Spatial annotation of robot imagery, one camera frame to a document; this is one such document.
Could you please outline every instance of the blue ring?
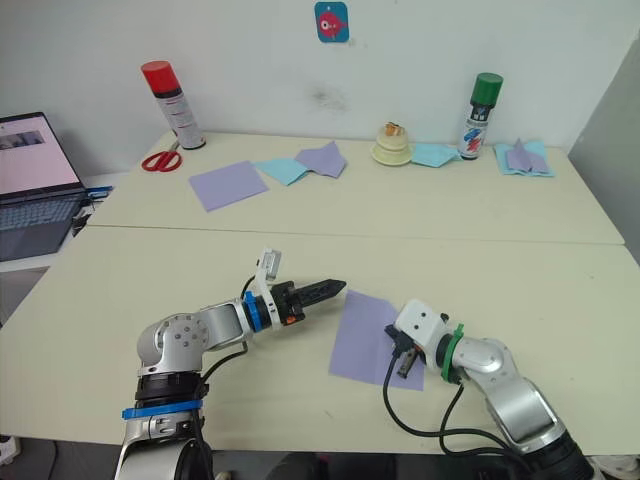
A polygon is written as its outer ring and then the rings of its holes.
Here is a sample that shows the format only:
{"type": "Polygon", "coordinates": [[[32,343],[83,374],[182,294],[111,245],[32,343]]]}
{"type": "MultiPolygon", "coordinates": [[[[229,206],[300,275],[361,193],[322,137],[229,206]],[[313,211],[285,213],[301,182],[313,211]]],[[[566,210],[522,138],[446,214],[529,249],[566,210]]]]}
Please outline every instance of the blue ring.
{"type": "Polygon", "coordinates": [[[244,294],[244,303],[249,309],[249,316],[251,317],[251,323],[253,323],[253,328],[256,333],[262,330],[262,322],[260,321],[260,312],[258,312],[258,307],[256,306],[256,297],[253,296],[251,290],[248,290],[244,294]]]}
{"type": "Polygon", "coordinates": [[[186,412],[187,410],[193,410],[194,408],[200,407],[202,407],[202,400],[170,403],[159,407],[127,408],[122,411],[122,418],[129,420],[131,418],[151,417],[153,415],[163,415],[165,413],[186,412]]]}

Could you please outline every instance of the red scissors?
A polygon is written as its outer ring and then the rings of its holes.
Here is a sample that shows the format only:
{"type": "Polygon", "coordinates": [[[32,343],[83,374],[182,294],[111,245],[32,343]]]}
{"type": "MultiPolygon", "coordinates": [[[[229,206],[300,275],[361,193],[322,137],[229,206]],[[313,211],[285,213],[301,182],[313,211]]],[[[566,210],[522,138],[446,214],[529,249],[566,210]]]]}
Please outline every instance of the red scissors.
{"type": "Polygon", "coordinates": [[[182,155],[176,151],[179,146],[180,142],[176,141],[168,151],[151,155],[142,162],[142,169],[147,172],[171,172],[175,170],[182,164],[182,155]]]}

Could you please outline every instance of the light blue paper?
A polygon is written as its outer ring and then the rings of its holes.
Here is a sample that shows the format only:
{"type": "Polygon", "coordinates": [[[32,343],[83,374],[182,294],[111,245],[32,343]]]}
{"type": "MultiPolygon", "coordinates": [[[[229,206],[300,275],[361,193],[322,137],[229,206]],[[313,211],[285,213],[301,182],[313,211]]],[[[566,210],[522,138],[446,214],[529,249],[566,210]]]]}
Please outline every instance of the light blue paper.
{"type": "Polygon", "coordinates": [[[266,162],[255,162],[255,167],[283,185],[291,185],[307,173],[308,169],[293,158],[274,158],[266,162]]]}
{"type": "Polygon", "coordinates": [[[493,150],[496,152],[496,159],[498,160],[498,169],[503,175],[526,175],[528,177],[555,177],[556,174],[547,161],[547,151],[544,148],[544,144],[540,141],[528,142],[524,144],[524,149],[528,152],[535,153],[544,158],[548,173],[543,172],[523,172],[522,170],[514,170],[507,165],[507,152],[512,150],[512,145],[506,145],[504,143],[498,143],[494,145],[493,150]]]}
{"type": "Polygon", "coordinates": [[[449,160],[459,159],[458,150],[448,145],[416,143],[411,157],[412,163],[427,167],[441,167],[449,160]]]}

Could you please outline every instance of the laptop screen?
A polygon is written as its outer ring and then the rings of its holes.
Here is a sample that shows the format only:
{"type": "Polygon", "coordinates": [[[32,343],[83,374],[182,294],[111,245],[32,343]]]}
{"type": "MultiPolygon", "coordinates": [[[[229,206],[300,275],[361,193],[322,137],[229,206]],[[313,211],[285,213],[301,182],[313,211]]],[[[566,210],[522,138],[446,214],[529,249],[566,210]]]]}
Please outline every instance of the laptop screen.
{"type": "Polygon", "coordinates": [[[0,196],[62,186],[81,185],[44,114],[0,119],[0,196]]]}

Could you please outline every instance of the sticker on wall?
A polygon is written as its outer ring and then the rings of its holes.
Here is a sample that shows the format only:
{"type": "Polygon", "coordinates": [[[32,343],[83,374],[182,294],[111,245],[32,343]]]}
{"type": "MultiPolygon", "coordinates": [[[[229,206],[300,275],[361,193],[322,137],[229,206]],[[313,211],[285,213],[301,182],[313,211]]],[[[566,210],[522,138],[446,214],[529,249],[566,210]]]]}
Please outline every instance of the sticker on wall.
{"type": "Polygon", "coordinates": [[[315,10],[321,42],[345,43],[349,40],[349,18],[344,2],[318,2],[315,10]]]}

